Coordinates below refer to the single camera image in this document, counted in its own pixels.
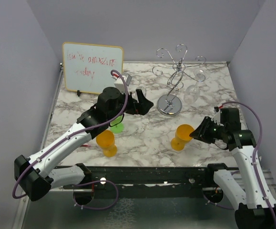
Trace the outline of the clear tall glass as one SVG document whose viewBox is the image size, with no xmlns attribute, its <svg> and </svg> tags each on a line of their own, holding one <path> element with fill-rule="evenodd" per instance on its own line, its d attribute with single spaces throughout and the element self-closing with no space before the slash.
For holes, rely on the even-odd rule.
<svg viewBox="0 0 276 229">
<path fill-rule="evenodd" d="M 136 89 L 135 89 L 135 93 L 136 93 L 136 97 L 137 98 L 142 98 L 142 97 L 145 97 L 146 98 L 146 88 L 143 87 L 143 86 L 138 86 Z"/>
</svg>

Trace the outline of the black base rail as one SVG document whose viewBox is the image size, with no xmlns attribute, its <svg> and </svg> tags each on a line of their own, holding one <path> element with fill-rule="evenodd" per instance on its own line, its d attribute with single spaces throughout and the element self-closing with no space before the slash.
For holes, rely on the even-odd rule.
<svg viewBox="0 0 276 229">
<path fill-rule="evenodd" d="M 223 163 L 206 167 L 96 167 L 88 166 L 87 176 L 78 185 L 68 184 L 83 197 L 120 198 L 202 198 L 212 191 L 214 170 Z"/>
</svg>

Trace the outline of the orange plastic glass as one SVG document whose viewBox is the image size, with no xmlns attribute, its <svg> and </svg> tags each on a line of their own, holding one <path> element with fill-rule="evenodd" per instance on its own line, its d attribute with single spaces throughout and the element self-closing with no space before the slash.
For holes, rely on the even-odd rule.
<svg viewBox="0 0 276 229">
<path fill-rule="evenodd" d="M 182 124 L 178 126 L 175 132 L 174 138 L 171 140 L 171 147 L 173 150 L 181 151 L 185 145 L 193 138 L 190 134 L 194 131 L 194 128 L 188 124 Z"/>
<path fill-rule="evenodd" d="M 96 137 L 96 143 L 103 150 L 106 157 L 113 157 L 117 153 L 113 132 L 105 130 Z"/>
</svg>

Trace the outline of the clear wine glass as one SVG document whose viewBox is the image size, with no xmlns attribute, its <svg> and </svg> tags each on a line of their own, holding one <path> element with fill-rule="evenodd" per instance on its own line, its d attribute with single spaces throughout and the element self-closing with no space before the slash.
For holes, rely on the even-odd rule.
<svg viewBox="0 0 276 229">
<path fill-rule="evenodd" d="M 208 72 L 205 68 L 198 68 L 194 70 L 195 84 L 187 87 L 184 93 L 184 102 L 193 104 L 200 96 L 199 84 L 203 83 L 209 78 Z"/>
</svg>

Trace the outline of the green plastic wine glass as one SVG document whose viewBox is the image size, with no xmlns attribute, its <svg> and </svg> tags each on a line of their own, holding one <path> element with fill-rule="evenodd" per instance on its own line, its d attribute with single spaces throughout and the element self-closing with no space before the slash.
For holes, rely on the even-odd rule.
<svg viewBox="0 0 276 229">
<path fill-rule="evenodd" d="M 115 120 L 110 122 L 110 131 L 113 132 L 114 134 L 121 133 L 124 129 L 124 125 L 122 123 L 124 118 L 124 115 L 121 115 L 117 117 Z"/>
</svg>

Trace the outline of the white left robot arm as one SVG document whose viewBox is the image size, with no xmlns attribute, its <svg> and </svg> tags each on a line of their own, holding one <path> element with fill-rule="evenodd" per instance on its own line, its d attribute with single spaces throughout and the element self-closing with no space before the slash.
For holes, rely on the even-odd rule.
<svg viewBox="0 0 276 229">
<path fill-rule="evenodd" d="M 105 88 L 97 103 L 83 112 L 57 140 L 29 157 L 20 155 L 14 160 L 15 187 L 21 187 L 31 201 L 41 199 L 52 188 L 60 186 L 88 187 L 91 177 L 84 165 L 76 164 L 64 170 L 56 166 L 74 150 L 108 129 L 109 124 L 124 113 L 146 115 L 153 102 L 140 89 L 136 89 L 136 95 L 134 99 L 131 93 L 121 93 L 115 87 Z"/>
</svg>

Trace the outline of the chrome wine glass rack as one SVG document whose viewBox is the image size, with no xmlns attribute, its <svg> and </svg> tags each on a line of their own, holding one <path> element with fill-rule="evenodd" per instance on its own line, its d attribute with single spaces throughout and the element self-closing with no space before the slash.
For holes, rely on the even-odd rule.
<svg viewBox="0 0 276 229">
<path fill-rule="evenodd" d="M 175 50 L 177 52 L 181 52 L 184 50 L 183 57 L 180 58 L 179 61 L 175 61 L 170 52 L 165 48 L 160 48 L 156 51 L 156 56 L 158 58 L 163 58 L 164 54 L 167 53 L 171 60 L 172 66 L 167 67 L 163 65 L 157 65 L 152 68 L 152 73 L 155 76 L 162 76 L 164 72 L 161 70 L 170 69 L 173 70 L 173 74 L 168 78 L 166 86 L 169 88 L 169 92 L 161 95 L 161 97 L 157 100 L 157 110 L 165 116 L 176 116 L 181 112 L 182 102 L 178 97 L 179 90 L 184 87 L 183 78 L 189 77 L 197 83 L 201 83 L 206 80 L 206 76 L 204 73 L 199 73 L 197 76 L 190 76 L 185 71 L 187 68 L 190 68 L 190 65 L 186 65 L 184 63 L 186 54 L 188 52 L 188 48 L 185 44 L 179 44 L 176 46 Z"/>
</svg>

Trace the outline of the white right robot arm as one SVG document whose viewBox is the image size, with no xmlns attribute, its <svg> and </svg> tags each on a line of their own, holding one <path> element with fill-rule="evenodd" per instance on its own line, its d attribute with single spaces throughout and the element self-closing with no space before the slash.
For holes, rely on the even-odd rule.
<svg viewBox="0 0 276 229">
<path fill-rule="evenodd" d="M 207 144 L 221 140 L 235 159 L 243 185 L 240 186 L 224 163 L 209 164 L 204 181 L 218 185 L 235 211 L 239 229 L 276 229 L 276 200 L 262 172 L 253 133 L 242 129 L 237 108 L 216 107 L 190 137 Z"/>
</svg>

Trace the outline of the yellow framed whiteboard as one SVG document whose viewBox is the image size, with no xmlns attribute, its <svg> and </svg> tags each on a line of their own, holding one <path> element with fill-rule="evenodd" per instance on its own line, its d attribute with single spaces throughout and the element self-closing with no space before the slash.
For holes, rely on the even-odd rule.
<svg viewBox="0 0 276 229">
<path fill-rule="evenodd" d="M 62 54 L 65 88 L 71 92 L 100 94 L 114 86 L 111 70 L 123 71 L 120 46 L 64 42 Z"/>
</svg>

